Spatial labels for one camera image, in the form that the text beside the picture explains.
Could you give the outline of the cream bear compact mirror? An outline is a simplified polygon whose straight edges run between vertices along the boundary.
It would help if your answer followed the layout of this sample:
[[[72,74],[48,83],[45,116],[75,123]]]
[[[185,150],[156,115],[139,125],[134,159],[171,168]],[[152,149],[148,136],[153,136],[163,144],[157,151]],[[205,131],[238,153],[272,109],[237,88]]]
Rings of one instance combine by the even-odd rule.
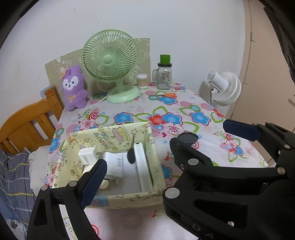
[[[102,191],[108,191],[110,189],[110,180],[104,179],[100,185]]]

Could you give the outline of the white power adapter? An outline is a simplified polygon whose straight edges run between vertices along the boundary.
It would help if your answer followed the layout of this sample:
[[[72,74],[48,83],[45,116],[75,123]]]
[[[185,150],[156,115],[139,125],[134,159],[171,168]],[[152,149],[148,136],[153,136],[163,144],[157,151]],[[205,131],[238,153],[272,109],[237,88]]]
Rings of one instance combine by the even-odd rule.
[[[106,179],[119,184],[129,173],[127,153],[105,152],[103,159],[107,162]]]

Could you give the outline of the white long power strip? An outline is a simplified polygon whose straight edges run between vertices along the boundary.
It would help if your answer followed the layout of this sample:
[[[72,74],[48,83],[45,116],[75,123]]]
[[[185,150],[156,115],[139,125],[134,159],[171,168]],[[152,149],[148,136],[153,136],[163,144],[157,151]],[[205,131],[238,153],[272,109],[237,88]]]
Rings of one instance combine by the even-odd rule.
[[[135,153],[136,169],[138,172],[138,179],[140,181],[140,189],[142,192],[149,192],[153,190],[152,179],[148,167],[145,150],[142,143],[134,143],[133,149]]]

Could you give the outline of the white square charger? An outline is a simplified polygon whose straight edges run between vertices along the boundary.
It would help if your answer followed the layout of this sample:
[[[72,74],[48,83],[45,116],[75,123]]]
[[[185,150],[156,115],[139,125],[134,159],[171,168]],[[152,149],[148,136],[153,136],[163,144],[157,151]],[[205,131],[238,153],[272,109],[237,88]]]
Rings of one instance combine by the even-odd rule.
[[[100,152],[97,147],[81,148],[78,156],[83,165],[83,173],[89,172],[99,159],[103,158],[104,153]]]

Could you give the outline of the yellow fabric storage box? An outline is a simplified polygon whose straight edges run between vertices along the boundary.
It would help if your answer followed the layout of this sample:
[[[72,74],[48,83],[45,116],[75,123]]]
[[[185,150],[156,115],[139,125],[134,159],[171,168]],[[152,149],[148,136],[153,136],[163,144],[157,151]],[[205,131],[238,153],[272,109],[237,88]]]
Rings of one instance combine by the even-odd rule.
[[[71,181],[78,181],[83,165],[78,156],[81,148],[97,147],[100,152],[128,153],[134,143],[142,143],[147,158],[153,190],[142,192],[136,161],[130,164],[129,173],[119,184],[110,181],[110,189],[99,189],[91,203],[97,208],[141,208],[162,203],[166,188],[162,166],[157,155],[152,130],[148,122],[105,126],[69,133],[60,148],[60,158],[53,171],[53,188],[61,188]]]

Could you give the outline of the beige door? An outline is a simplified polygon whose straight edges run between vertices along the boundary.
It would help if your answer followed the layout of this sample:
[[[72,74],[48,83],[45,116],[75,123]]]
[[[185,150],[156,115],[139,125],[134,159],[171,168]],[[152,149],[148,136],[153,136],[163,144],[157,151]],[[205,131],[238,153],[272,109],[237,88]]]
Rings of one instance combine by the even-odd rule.
[[[294,84],[279,41],[259,1],[244,1],[246,40],[242,91],[230,119],[274,123],[294,131]]]

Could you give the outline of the white standing fan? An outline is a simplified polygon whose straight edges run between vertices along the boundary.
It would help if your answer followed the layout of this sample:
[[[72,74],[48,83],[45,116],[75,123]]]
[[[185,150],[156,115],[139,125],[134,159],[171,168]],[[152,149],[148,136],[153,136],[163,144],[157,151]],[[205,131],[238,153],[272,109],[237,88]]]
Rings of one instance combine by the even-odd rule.
[[[211,71],[206,79],[214,87],[213,100],[218,105],[231,105],[239,98],[242,84],[234,73],[230,71],[223,73]]]

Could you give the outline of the floral tablecloth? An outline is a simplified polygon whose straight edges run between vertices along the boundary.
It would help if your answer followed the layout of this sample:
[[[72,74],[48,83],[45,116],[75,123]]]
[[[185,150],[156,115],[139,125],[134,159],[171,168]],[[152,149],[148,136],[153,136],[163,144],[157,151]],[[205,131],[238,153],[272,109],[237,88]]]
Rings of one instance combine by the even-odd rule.
[[[62,112],[49,148],[45,182],[54,187],[62,178],[80,175],[79,165],[66,161],[67,150],[93,146],[97,140],[107,150],[126,147],[132,140],[141,140],[142,126],[148,126],[147,137],[157,151],[157,170],[166,186],[172,186],[181,175],[169,141],[185,132],[197,135],[193,148],[210,157],[215,166],[267,167],[251,142],[223,130],[224,121],[221,113],[180,83],[170,90],[150,84],[137,98],[121,104],[96,95],[84,109]],[[120,210],[101,208],[100,199],[96,199],[86,208],[86,215],[100,239],[194,239],[167,217],[160,196],[155,199],[153,203],[144,196],[143,208]]]

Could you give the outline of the wooden chair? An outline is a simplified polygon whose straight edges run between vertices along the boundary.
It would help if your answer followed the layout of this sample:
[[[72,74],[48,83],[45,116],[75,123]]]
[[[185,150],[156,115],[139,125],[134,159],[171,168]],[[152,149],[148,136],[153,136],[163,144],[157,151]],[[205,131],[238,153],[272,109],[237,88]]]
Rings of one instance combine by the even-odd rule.
[[[51,144],[55,127],[48,113],[53,112],[59,120],[64,106],[55,86],[44,94],[44,99],[18,110],[1,127],[1,150],[5,153],[16,155],[25,148],[35,151]]]

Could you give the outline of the purple plush toy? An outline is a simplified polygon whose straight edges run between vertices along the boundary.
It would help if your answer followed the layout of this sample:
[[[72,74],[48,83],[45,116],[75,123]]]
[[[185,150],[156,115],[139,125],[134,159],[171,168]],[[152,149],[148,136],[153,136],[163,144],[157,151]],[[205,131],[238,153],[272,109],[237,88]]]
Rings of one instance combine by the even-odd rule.
[[[84,74],[80,65],[74,65],[62,72],[61,84],[67,111],[86,106],[88,92],[85,89]]]

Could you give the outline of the glass jar green lid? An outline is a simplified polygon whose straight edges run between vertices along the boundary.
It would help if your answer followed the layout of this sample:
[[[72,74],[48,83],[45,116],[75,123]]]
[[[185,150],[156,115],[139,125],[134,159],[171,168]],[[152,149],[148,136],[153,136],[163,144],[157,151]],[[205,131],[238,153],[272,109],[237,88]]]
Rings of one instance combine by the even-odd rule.
[[[172,64],[169,54],[161,54],[157,69],[152,71],[152,81],[159,90],[169,90],[172,82]]]

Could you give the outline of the cotton swab container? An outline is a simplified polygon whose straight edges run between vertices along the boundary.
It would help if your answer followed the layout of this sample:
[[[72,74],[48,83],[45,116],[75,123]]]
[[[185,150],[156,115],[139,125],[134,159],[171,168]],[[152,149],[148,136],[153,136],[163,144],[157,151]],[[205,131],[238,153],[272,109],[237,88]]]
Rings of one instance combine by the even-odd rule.
[[[148,86],[148,75],[145,73],[141,73],[137,75],[137,87],[139,89],[145,89]]]

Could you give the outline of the beige patterned board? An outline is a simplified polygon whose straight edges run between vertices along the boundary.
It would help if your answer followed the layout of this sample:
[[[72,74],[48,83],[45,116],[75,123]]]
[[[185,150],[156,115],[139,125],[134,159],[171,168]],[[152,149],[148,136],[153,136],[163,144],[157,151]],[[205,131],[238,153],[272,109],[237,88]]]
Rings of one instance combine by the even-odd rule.
[[[135,39],[136,46],[138,49],[138,60],[133,71],[126,77],[124,83],[136,83],[137,75],[140,73],[146,73],[148,78],[150,78],[150,39],[149,38],[139,38]],[[45,64],[46,74],[49,79],[51,86],[55,86],[58,90],[58,94],[61,99],[64,99],[64,94],[62,90],[62,73],[68,68],[74,65],[81,66],[82,72],[85,78],[85,87],[88,91],[88,97],[93,97],[99,94],[105,94],[107,90],[115,87],[115,83],[101,83],[96,81],[95,78],[90,76],[84,69],[82,62],[82,52],[83,49],[78,49],[76,51],[70,52],[66,55],[60,56],[49,63]]]

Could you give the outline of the green desk fan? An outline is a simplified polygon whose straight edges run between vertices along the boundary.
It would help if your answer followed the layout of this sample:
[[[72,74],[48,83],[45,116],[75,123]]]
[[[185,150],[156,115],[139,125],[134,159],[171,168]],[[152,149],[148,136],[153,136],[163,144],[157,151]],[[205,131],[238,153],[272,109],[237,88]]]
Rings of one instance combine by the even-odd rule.
[[[82,63],[86,72],[102,83],[115,83],[107,101],[113,104],[129,102],[140,94],[138,87],[124,83],[138,61],[135,40],[121,30],[102,30],[85,44]]]

